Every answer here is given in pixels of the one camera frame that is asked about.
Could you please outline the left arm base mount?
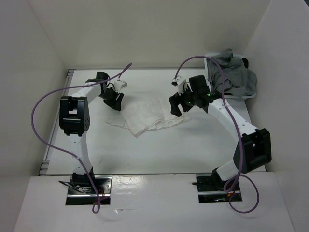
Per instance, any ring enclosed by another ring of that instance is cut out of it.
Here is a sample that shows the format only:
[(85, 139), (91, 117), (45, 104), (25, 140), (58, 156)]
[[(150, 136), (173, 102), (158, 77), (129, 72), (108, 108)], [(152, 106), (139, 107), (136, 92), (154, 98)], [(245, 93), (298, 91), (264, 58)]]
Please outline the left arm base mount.
[[(66, 196), (66, 205), (93, 205), (97, 200), (97, 194), (86, 178), (85, 182), (59, 181), (68, 188)], [(100, 197), (101, 205), (110, 205), (111, 203), (111, 177), (98, 177), (94, 179), (94, 184)]]

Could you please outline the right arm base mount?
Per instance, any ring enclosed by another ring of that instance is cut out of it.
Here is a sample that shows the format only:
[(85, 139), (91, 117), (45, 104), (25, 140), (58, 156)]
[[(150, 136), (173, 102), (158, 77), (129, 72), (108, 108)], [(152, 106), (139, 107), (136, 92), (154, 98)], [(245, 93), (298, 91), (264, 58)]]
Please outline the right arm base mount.
[(217, 180), (211, 174), (197, 174), (192, 183), (197, 188), (199, 203), (224, 203), (229, 202), (231, 197), (232, 202), (241, 202), (239, 184), (229, 193), (224, 192), (224, 184), (225, 181)]

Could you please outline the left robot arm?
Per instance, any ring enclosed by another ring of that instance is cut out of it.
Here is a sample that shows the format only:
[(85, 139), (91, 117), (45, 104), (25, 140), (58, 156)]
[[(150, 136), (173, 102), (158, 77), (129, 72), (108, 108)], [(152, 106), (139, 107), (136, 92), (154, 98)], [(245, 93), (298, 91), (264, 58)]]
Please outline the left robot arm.
[(125, 81), (117, 78), (110, 82), (105, 72), (97, 72), (96, 78), (89, 79), (76, 93), (60, 98), (59, 126), (68, 137), (71, 153), (75, 159), (70, 187), (77, 187), (85, 193), (96, 188), (93, 166), (90, 162), (86, 135), (90, 128), (89, 104), (97, 97), (110, 108), (120, 111), (124, 97)]

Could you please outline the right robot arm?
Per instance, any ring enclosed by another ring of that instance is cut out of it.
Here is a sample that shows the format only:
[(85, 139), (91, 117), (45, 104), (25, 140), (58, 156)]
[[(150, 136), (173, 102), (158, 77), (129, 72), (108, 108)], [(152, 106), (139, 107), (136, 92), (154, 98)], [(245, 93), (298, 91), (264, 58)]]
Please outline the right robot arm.
[(194, 106), (216, 118), (237, 142), (231, 161), (215, 168), (211, 184), (217, 190), (227, 191), (238, 174), (249, 173), (271, 162), (271, 138), (267, 129), (258, 129), (223, 100), (219, 91), (210, 91), (203, 75), (188, 80), (177, 76), (172, 80), (177, 92), (169, 97), (171, 113), (177, 117)]

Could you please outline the white pleated skirt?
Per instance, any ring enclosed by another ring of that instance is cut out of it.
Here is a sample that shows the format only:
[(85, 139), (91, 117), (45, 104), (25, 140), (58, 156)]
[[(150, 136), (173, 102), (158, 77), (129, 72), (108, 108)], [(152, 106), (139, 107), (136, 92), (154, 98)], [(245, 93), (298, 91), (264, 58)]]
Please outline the white pleated skirt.
[(168, 97), (159, 92), (136, 91), (123, 97), (121, 110), (113, 112), (106, 123), (128, 129), (134, 137), (139, 137), (146, 131), (166, 129), (190, 120), (183, 111), (180, 117), (170, 111)]

